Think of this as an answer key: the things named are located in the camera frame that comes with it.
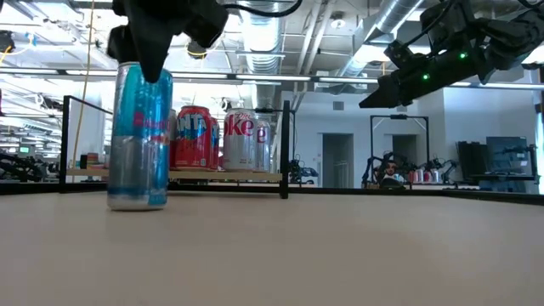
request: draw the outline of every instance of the beige tabletop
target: beige tabletop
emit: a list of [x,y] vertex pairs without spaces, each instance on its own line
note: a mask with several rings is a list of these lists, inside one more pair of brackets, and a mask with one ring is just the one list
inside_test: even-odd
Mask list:
[[544,305],[544,207],[449,198],[0,196],[0,304]]

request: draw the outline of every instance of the computer monitor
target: computer monitor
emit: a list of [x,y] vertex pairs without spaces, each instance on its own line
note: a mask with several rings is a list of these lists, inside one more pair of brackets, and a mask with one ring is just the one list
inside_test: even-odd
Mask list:
[[504,153],[504,151],[526,147],[526,137],[488,137],[489,165],[487,171],[494,173],[522,173],[523,167],[527,166],[529,152]]

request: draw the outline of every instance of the wooden shelf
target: wooden shelf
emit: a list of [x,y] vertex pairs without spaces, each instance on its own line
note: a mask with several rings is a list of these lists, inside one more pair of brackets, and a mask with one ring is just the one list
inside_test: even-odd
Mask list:
[[[107,177],[107,169],[68,169],[66,175]],[[190,172],[170,171],[170,179],[216,179],[216,180],[266,180],[281,181],[281,173],[228,173],[228,172]]]
[[[211,182],[208,186],[240,186],[240,187],[280,187],[280,183],[219,183]],[[317,188],[315,184],[289,184],[289,188]]]

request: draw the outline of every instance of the doorway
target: doorway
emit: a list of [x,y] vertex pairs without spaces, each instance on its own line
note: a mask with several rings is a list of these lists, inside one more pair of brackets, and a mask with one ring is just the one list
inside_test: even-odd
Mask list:
[[418,163],[417,135],[392,135],[393,152],[405,156],[408,162]]
[[354,188],[354,135],[323,134],[324,188]]

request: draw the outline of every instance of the blue and silver can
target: blue and silver can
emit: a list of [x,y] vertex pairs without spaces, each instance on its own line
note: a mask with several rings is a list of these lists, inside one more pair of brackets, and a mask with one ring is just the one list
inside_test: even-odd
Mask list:
[[167,204],[172,74],[146,82],[138,63],[119,65],[111,132],[108,206],[156,210]]

